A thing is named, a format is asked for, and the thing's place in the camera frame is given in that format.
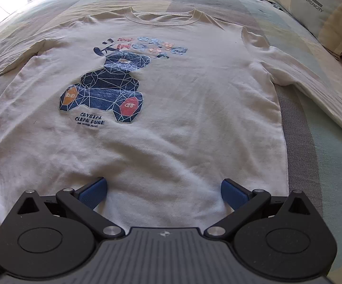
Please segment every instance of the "bed sheet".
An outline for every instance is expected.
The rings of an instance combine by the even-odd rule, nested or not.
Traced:
[[[245,26],[326,78],[332,88],[342,89],[333,86],[336,80],[330,80],[342,78],[342,63],[294,18],[266,1],[33,0],[0,24],[0,46],[14,45],[85,12],[92,15],[125,6],[147,12],[186,12],[196,8]],[[17,69],[0,76],[0,95],[16,74]],[[289,188],[303,189],[332,230],[338,243],[332,267],[335,274],[342,268],[342,129],[296,88],[276,86],[276,91],[287,143]]]

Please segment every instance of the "red foot pad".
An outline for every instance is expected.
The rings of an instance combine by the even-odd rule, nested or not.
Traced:
[[[138,109],[138,99],[136,97],[130,97],[126,99],[121,105],[121,114],[124,116],[132,116],[136,109]]]

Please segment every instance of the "teal fabric section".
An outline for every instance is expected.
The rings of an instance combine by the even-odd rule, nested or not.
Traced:
[[[337,241],[333,270],[342,266],[342,129],[311,99],[296,93],[316,147],[323,218]]]

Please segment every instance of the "blue gripper pad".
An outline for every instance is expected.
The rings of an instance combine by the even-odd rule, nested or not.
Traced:
[[[106,199],[108,183],[105,178],[100,179],[79,194],[79,201],[94,209],[101,201]]]
[[[221,197],[234,210],[250,200],[246,193],[234,187],[226,180],[223,180],[221,183]]]

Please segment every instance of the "sweatshirt's left sleeve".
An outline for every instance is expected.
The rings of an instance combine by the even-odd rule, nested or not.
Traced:
[[[245,47],[269,73],[272,83],[294,84],[311,98],[342,128],[342,92],[331,87],[312,70],[278,48],[270,46],[265,38],[243,28],[242,40]]]

